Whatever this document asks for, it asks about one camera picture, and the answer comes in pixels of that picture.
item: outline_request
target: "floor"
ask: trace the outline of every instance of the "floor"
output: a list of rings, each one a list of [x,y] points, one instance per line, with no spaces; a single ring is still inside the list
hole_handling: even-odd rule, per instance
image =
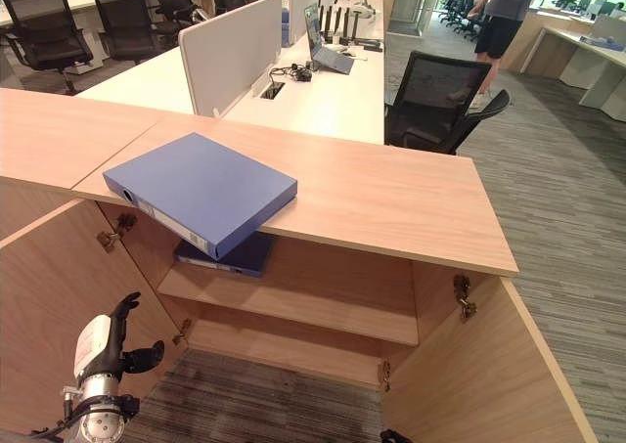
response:
[[[388,34],[386,101],[416,49],[471,59],[473,44],[437,21],[423,38]],[[106,61],[76,86],[130,66]],[[25,89],[65,90],[54,72],[16,69]],[[476,163],[521,271],[514,283],[599,440],[626,442],[626,124],[577,106],[581,91],[558,81],[503,72],[493,95],[501,88],[513,105],[460,154]],[[378,405],[351,386],[191,352],[124,441],[374,441]]]

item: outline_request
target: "blue object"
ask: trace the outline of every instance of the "blue object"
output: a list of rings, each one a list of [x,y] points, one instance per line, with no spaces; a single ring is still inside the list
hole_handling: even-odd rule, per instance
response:
[[[103,175],[112,191],[214,259],[297,193],[295,179],[197,133]]]
[[[281,45],[283,47],[290,46],[290,10],[283,8],[283,20],[281,26],[283,27],[283,36],[281,39]]]
[[[218,261],[183,240],[176,247],[174,256],[180,262],[260,277],[273,241],[274,236],[257,231]]]

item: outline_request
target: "cabinet door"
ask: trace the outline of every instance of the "cabinet door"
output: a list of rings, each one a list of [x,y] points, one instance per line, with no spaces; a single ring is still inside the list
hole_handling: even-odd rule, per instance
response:
[[[453,313],[392,371],[385,425],[415,443],[597,442],[513,284],[469,300],[473,318]]]
[[[186,348],[173,344],[178,330],[123,245],[106,253],[96,240],[110,230],[95,202],[74,200],[0,242],[0,426],[28,433],[63,416],[78,335],[132,291],[142,294],[124,349],[162,339],[165,358],[125,375],[121,391],[145,396]]]

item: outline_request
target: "metal hinge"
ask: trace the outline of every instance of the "metal hinge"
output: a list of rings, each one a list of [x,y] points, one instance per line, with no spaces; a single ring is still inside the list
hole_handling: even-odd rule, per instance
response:
[[[130,231],[130,229],[137,223],[137,217],[130,213],[122,213],[117,217],[117,227],[112,233],[105,233],[101,231],[96,239],[100,242],[103,249],[106,252],[111,252],[117,240],[121,240],[124,236],[124,232]]]
[[[180,328],[180,333],[177,333],[176,335],[174,335],[172,337],[172,342],[174,342],[174,345],[178,345],[180,343],[180,341],[185,338],[185,335],[187,334],[187,332],[189,332],[189,329],[192,326],[192,320],[187,318],[185,321],[183,321],[183,326]]]
[[[382,382],[382,388],[384,392],[391,390],[391,364],[388,360],[384,360],[380,366],[380,382]]]
[[[465,275],[455,275],[454,277],[454,294],[457,303],[461,305],[461,319],[465,322],[471,318],[478,308],[475,303],[468,301],[470,290],[470,279]]]

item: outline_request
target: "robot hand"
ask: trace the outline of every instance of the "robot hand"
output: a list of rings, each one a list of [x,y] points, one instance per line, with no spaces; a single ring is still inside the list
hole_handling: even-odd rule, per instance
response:
[[[139,399],[117,395],[124,373],[143,373],[163,358],[162,340],[151,348],[123,352],[126,319],[139,306],[140,293],[122,299],[108,315],[95,317],[80,333],[76,344],[74,376],[77,387],[63,389],[65,418],[51,430],[33,431],[31,438],[61,442],[56,435],[68,430],[67,443],[114,443],[124,425],[139,412]],[[75,409],[73,400],[78,401]]]

